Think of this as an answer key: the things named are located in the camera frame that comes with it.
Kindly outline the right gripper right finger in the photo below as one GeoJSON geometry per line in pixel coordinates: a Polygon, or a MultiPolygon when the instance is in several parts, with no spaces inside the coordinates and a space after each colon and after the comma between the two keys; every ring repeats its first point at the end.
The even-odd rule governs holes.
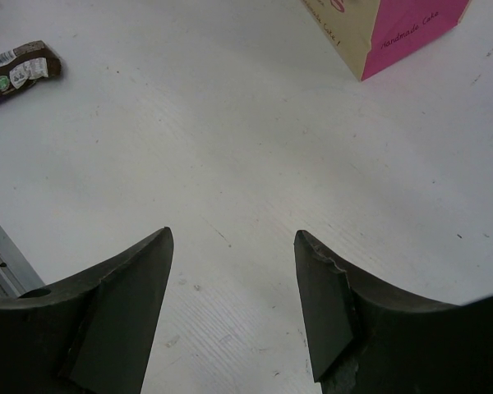
{"type": "Polygon", "coordinates": [[[493,295],[452,305],[295,235],[314,380],[324,393],[493,393],[493,295]]]}

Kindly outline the brown chocolate bar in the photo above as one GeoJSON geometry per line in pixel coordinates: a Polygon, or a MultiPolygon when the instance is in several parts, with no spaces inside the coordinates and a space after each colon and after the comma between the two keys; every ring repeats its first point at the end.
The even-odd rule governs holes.
{"type": "Polygon", "coordinates": [[[0,53],[0,102],[62,75],[61,58],[42,40],[0,53]]]}

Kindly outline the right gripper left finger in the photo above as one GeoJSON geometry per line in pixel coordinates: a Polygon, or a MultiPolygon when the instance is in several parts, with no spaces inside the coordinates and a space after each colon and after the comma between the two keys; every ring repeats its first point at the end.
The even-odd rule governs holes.
{"type": "Polygon", "coordinates": [[[172,261],[165,227],[70,277],[0,298],[0,393],[140,392],[172,261]]]}

